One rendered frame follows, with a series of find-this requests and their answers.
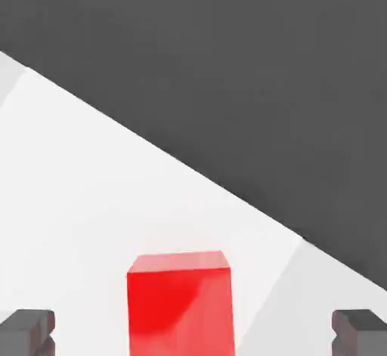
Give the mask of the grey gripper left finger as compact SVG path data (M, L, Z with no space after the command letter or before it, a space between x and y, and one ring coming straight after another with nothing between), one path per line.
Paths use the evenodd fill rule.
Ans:
M0 356L56 356L52 310L18 309L0 323Z

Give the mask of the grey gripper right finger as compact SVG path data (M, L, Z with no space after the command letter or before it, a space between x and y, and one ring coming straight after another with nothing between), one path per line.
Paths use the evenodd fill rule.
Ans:
M369 309L335 310L332 356L387 356L387 323Z

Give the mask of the small red cube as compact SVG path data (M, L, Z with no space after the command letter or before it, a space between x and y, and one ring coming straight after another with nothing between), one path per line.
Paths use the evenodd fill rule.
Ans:
M224 253L138 256L127 273L130 356L235 356Z

